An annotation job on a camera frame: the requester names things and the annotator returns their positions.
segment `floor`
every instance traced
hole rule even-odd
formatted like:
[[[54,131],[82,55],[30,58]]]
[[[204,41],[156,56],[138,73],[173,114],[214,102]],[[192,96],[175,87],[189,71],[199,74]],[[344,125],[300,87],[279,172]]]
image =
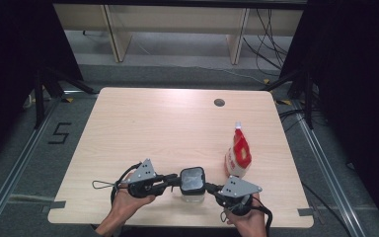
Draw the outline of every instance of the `floor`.
[[[275,75],[278,74],[275,66],[270,65],[264,59],[257,58],[246,44],[242,47],[239,63],[232,65],[226,38],[221,35],[134,34],[122,63],[114,62],[106,33],[86,32],[83,35],[82,32],[66,32],[66,35],[81,70],[87,75],[86,81],[95,75],[94,68],[100,68],[99,66],[109,67],[110,70],[173,67],[177,71],[188,70],[189,73],[190,70],[196,70],[197,73],[199,71],[201,73],[202,71],[220,72],[223,73],[223,78],[248,80],[259,85],[262,85],[266,78],[274,80],[277,78]],[[260,45],[260,39],[257,36],[248,36],[246,40],[253,48],[258,48]],[[290,37],[279,37],[274,40],[281,48],[289,49]],[[279,65],[273,50],[262,47],[261,54]],[[271,75],[261,73],[262,76],[256,76],[255,73],[260,70]],[[98,87],[105,86],[106,82],[93,81],[92,83]],[[284,85],[275,90],[274,98],[277,101],[287,99],[285,93],[288,87],[289,85]],[[65,89],[75,90],[69,86]],[[68,103],[59,103],[51,116],[49,125],[43,128],[43,135],[36,137],[38,143],[32,147],[33,158],[28,159],[19,180],[15,181],[16,187],[7,199],[5,208],[1,210],[0,236],[32,236],[37,232],[41,232],[40,236],[77,236],[77,233],[83,230],[84,226],[82,225],[54,225],[46,221],[49,204],[54,199],[70,162],[60,154],[63,154],[64,157],[71,157],[73,154],[96,97],[80,95],[74,100],[76,107],[73,109]],[[49,100],[48,107],[51,108],[54,103],[54,100]],[[294,105],[284,105],[281,102],[277,105],[278,111],[283,113],[292,110],[296,106],[295,102],[293,103]],[[34,134],[32,124],[35,122],[35,111],[29,107],[30,103],[26,102],[25,112],[20,115],[19,122],[10,132],[11,135],[8,136],[5,146],[0,151],[0,192],[2,192],[2,185],[7,182],[11,169],[17,164],[20,154],[25,152],[24,144],[27,144]],[[307,134],[310,135],[310,132],[307,132],[307,125],[302,117],[293,115],[283,121],[300,179],[307,183],[307,187],[312,187],[313,193],[318,193],[319,197],[326,201],[328,207],[337,216],[356,217],[358,224],[355,226],[351,224],[352,227],[348,226],[349,230],[356,230],[350,236],[379,236],[379,212],[371,197],[360,183],[359,177],[353,170],[345,166],[347,157],[344,156],[340,145],[337,144],[330,124],[322,114],[314,114],[313,118],[315,129],[311,135],[312,141],[307,138]],[[57,147],[57,149],[45,148],[48,146],[48,141],[54,139],[52,136],[54,127],[58,122],[64,120],[75,121],[72,123],[72,127],[69,127],[69,137],[74,142]],[[310,147],[314,136],[318,137],[317,142],[323,147],[324,153],[320,156],[324,156],[324,160],[328,161],[330,172],[335,176],[336,186],[341,187],[340,190],[334,189],[330,184],[330,177],[325,175],[325,167],[322,167],[322,164],[323,166],[325,164],[319,161],[320,158],[317,158],[320,151]],[[346,231],[334,218],[334,215],[312,192],[308,191],[306,186],[305,193],[311,205],[315,206],[315,225],[306,230],[271,229],[272,236],[347,236]],[[342,213],[344,207],[340,206],[340,199],[341,201],[346,200],[351,205],[353,213]]]

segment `gray carpet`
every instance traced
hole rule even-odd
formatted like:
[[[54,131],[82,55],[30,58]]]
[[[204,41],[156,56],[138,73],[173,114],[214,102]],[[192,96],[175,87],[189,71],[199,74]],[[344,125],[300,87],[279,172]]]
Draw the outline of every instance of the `gray carpet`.
[[[202,68],[181,67],[121,67],[81,65],[87,85],[96,90],[106,86],[117,87],[156,87],[156,88],[195,88],[226,90],[259,90],[264,79],[275,80],[275,76],[263,75],[258,70],[232,70],[241,77],[229,72]],[[66,90],[75,89],[62,83]],[[272,94],[276,100],[287,99],[289,83],[275,89]],[[90,96],[75,96],[71,103],[60,103],[50,118],[49,124],[40,140],[34,155],[16,186],[9,204],[0,217],[0,236],[77,236],[84,225],[55,225],[46,219],[51,200],[55,197],[70,159],[79,141],[83,128],[96,99]],[[12,165],[21,153],[34,126],[34,107],[26,109],[10,132],[0,152],[0,186],[5,181]],[[277,105],[280,113],[290,111],[289,105]],[[354,171],[345,166],[347,158],[333,135],[322,113],[313,112],[315,132],[331,161],[341,185],[356,207],[368,236],[379,236],[379,212],[371,197],[360,183]],[[59,131],[68,132],[64,144],[49,144],[60,141],[62,137],[53,135],[60,122],[70,122]],[[325,203],[339,214],[325,179],[316,162],[316,158],[300,128],[296,116],[290,116],[283,122],[286,136],[292,151],[300,179],[317,193]],[[315,219],[310,229],[271,228],[271,236],[347,236],[344,229],[327,211],[320,201],[305,191],[309,203],[314,203],[321,211],[324,224]],[[219,230],[187,230],[191,236],[223,236]]]

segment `electrical cable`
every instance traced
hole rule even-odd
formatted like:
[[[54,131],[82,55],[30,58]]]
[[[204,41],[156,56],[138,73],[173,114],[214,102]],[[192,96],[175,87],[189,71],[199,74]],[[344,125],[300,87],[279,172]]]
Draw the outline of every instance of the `electrical cable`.
[[[262,54],[260,54],[260,52],[258,50],[254,50],[254,48],[246,41],[245,38],[243,38],[243,41],[246,43],[246,45],[248,46],[248,48],[250,48],[251,51],[254,54],[256,54],[257,56],[261,57],[263,60],[265,60],[266,62],[268,62],[269,64],[271,64],[275,68],[277,68],[278,70],[281,70],[280,66],[276,65],[275,63],[273,63],[272,61],[270,61],[269,59],[267,59],[265,56],[263,56]]]
[[[284,117],[282,120],[281,120],[281,124],[288,118],[288,116]]]
[[[95,183],[105,184],[106,186],[96,187],[96,186],[95,186]],[[112,184],[112,183],[108,183],[108,182],[104,182],[104,181],[93,181],[93,182],[92,182],[92,187],[93,187],[95,190],[105,189],[105,188],[113,187],[113,186],[114,186],[114,184]]]
[[[292,110],[292,111],[283,112],[283,113],[279,114],[279,118],[280,119],[286,118],[288,116],[291,116],[291,115],[294,115],[297,113],[304,113],[304,110]]]
[[[325,208],[337,219],[337,221],[341,224],[341,226],[343,227],[343,229],[346,231],[346,234],[351,237],[351,234],[349,232],[349,230],[347,229],[345,223],[340,219],[340,217],[322,200],[321,197],[319,197],[312,189],[310,189],[309,186],[307,186],[306,184],[304,184],[303,181],[301,181],[301,185],[306,188],[306,190],[308,190],[313,196],[315,196],[320,202],[322,205],[325,206]]]
[[[295,123],[293,123],[288,129],[286,129],[284,132],[287,132],[288,130],[290,130],[291,128],[293,128],[293,126],[295,125],[295,124],[297,124],[299,121],[301,121],[301,120],[303,120],[304,119],[304,117],[303,118],[301,118],[301,119],[299,119],[299,120],[297,120]]]
[[[272,11],[271,11],[271,9],[268,9],[268,23],[269,23],[269,32],[270,32],[270,34],[267,34],[267,35],[268,35],[268,38],[269,38],[270,42],[272,43],[272,46],[273,46],[273,49],[274,49],[274,52],[275,52],[275,57],[278,60],[279,66],[282,67],[282,64],[281,64],[282,58],[279,55],[279,53],[277,52],[277,49],[276,49],[276,46],[275,46],[275,41],[273,40],[272,23],[270,21],[271,20],[271,16],[272,16]]]
[[[272,23],[271,23],[272,10],[271,10],[271,9],[268,9],[268,23],[267,23],[266,27],[265,27],[265,23],[264,23],[263,18],[261,17],[261,14],[260,14],[260,12],[259,12],[258,9],[257,9],[257,15],[258,15],[258,17],[259,17],[259,19],[260,19],[260,21],[261,21],[261,24],[263,25],[264,31],[265,31],[263,39],[260,39],[260,36],[258,36],[258,38],[260,39],[260,41],[261,41],[261,42],[262,42],[267,48],[269,48],[269,49],[271,49],[271,50],[273,50],[273,51],[275,51],[275,52],[278,52],[278,53],[281,53],[281,54],[286,55],[288,52],[287,52],[285,49],[283,49],[282,47],[280,47],[280,46],[275,42],[275,40],[273,39]],[[268,38],[269,38],[269,41],[272,43],[273,48],[271,48],[271,47],[268,46],[266,43],[264,43],[265,37],[268,37]]]
[[[135,170],[137,169],[139,166],[141,165],[141,162],[139,162],[138,164],[135,164],[133,166],[131,166],[130,168],[128,168],[122,175],[121,177],[119,177],[119,179],[117,181],[115,181],[114,183],[114,186],[113,186],[113,190],[112,190],[112,193],[111,193],[111,202],[113,204],[114,202],[114,198],[115,198],[115,195],[116,195],[116,192],[120,189],[120,187],[118,186],[121,181],[124,179],[124,177],[132,170]]]
[[[262,211],[268,216],[266,220],[266,224],[265,224],[265,231],[266,231],[266,237],[269,237],[269,229],[270,229],[270,225],[272,224],[272,212],[268,208],[266,208],[266,206],[264,206],[264,204],[258,198],[256,197],[253,197],[253,198],[257,200],[261,204],[261,206],[259,207],[252,206],[251,208]]]
[[[255,58],[255,62],[256,62],[257,68],[258,68],[258,70],[260,70],[262,73],[264,73],[264,72],[260,69],[260,66],[258,65],[258,57],[260,56],[262,59],[264,59],[265,61],[269,62],[269,63],[270,63],[271,65],[273,65],[274,67],[278,68],[278,70],[281,70],[281,67],[280,67],[280,66],[277,66],[276,64],[270,62],[267,58],[265,58],[264,56],[262,56],[262,55],[260,54],[260,50],[261,50],[262,45],[263,45],[263,44],[266,45],[266,44],[264,43],[264,39],[265,39],[265,37],[266,37],[266,35],[267,35],[267,29],[268,29],[268,27],[269,27],[270,22],[268,22],[268,24],[265,26],[264,22],[263,22],[262,19],[261,19],[261,23],[263,24],[263,28],[264,28],[265,34],[264,34],[263,39],[260,39],[260,36],[258,36],[258,38],[260,39],[261,43],[260,43],[260,46],[258,47],[258,49],[257,49],[256,51],[254,51],[254,53],[257,55],[256,58]],[[279,76],[279,75],[270,74],[270,73],[266,73],[266,75],[269,75],[269,76]]]
[[[272,47],[270,47],[268,44],[266,44],[265,42],[264,42],[264,40],[265,40],[265,38],[260,38],[260,36],[257,36],[258,37],[258,39],[260,40],[260,42],[262,42],[263,43],[263,45],[265,45],[265,47],[267,47],[269,50],[272,50],[272,51],[275,51],[275,48],[272,48]],[[287,54],[287,52],[285,52],[285,51],[280,51],[280,50],[276,50],[278,53],[281,53],[281,54],[283,54],[283,55],[286,55]]]

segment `wooden table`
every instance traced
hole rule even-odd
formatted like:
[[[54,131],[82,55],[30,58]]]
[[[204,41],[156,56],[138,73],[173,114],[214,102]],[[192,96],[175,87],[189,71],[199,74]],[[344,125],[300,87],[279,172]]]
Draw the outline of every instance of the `wooden table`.
[[[223,107],[214,104],[225,102]],[[224,185],[224,155],[236,121],[250,142],[253,162],[245,180],[261,186],[272,211],[272,227],[307,228],[312,216],[269,92],[105,88],[92,110],[52,209],[52,223],[100,223],[110,210],[111,189],[94,190],[95,180],[113,183],[131,165],[150,158],[158,174],[201,166],[208,183]],[[222,207],[205,194],[184,202],[181,191],[165,190],[141,208],[128,225],[226,227]]]

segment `black stand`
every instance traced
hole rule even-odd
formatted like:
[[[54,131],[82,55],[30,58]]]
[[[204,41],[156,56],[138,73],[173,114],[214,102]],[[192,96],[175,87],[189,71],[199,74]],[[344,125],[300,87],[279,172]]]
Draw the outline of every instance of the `black stand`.
[[[304,38],[303,36],[300,36],[300,35],[311,35],[310,32],[301,32],[300,28],[302,27],[302,25],[308,25],[307,27],[308,29],[310,29],[309,28],[310,25],[314,25],[313,28],[317,29],[317,34],[313,39],[311,39],[311,42],[310,42],[311,46],[309,46],[306,49],[307,52],[304,56],[304,59],[301,61],[299,65],[297,65],[297,69],[292,69],[289,73],[285,73],[285,75],[281,76],[277,81],[271,83],[270,85],[266,86],[263,89],[263,91],[270,91],[279,87],[280,85],[286,82],[292,81],[292,85],[290,89],[288,90],[287,94],[289,98],[291,99],[298,99],[300,95],[304,92],[305,94],[304,114],[305,114],[305,120],[307,124],[309,125],[310,129],[313,129],[313,124],[312,124],[313,83],[314,83],[313,75],[316,75],[319,70],[325,69],[324,61],[325,61],[325,58],[328,57],[331,51],[331,47],[333,45],[332,36],[337,28],[339,20],[341,19],[341,14],[340,14],[341,4],[342,4],[342,0],[337,0],[333,5],[334,8],[328,8],[327,5],[317,7],[313,5],[313,1],[309,1],[308,5],[306,6],[305,11],[303,12],[302,18],[299,23],[299,28],[297,29],[296,36],[293,39],[293,42],[296,40],[296,37]],[[322,8],[325,8],[324,9],[325,14],[328,15],[329,17],[327,17],[327,19],[322,20],[323,24],[316,25],[318,23],[311,22],[310,21],[311,18],[308,16],[308,14],[316,15],[316,13],[314,12],[319,12],[319,11],[323,12]],[[290,56],[290,53],[293,53],[291,52],[292,50],[293,48],[291,47],[287,55],[287,59]]]
[[[37,129],[40,126],[42,120],[44,119],[44,97],[42,93],[42,87],[43,86],[45,87],[45,89],[47,90],[51,98],[60,98],[64,94],[64,91],[58,84],[57,80],[54,78],[51,78],[51,76],[56,77],[58,79],[62,79],[88,94],[97,94],[97,92],[94,92],[94,89],[86,86],[79,80],[70,78],[64,73],[61,73],[59,71],[56,71],[48,67],[38,70],[36,78],[35,78],[36,79],[35,80],[36,114],[37,114],[35,129]]]
[[[310,74],[307,70],[297,69],[285,76],[280,77],[277,81],[266,86],[263,91],[271,91],[280,85],[292,81],[290,89],[288,90],[288,97],[292,99],[297,99],[304,92],[305,93],[305,120],[309,125],[310,129],[313,129],[312,124],[312,88],[313,88],[313,80],[310,77]]]
[[[57,18],[51,2],[43,1],[3,1],[0,6],[2,19],[6,25],[17,32],[17,44],[23,52],[21,58],[34,75],[34,88],[37,104],[38,128],[44,119],[44,99],[42,87],[45,87],[51,98],[59,98],[64,91],[59,80],[68,82],[78,89],[95,94],[94,90],[84,83],[72,48]]]

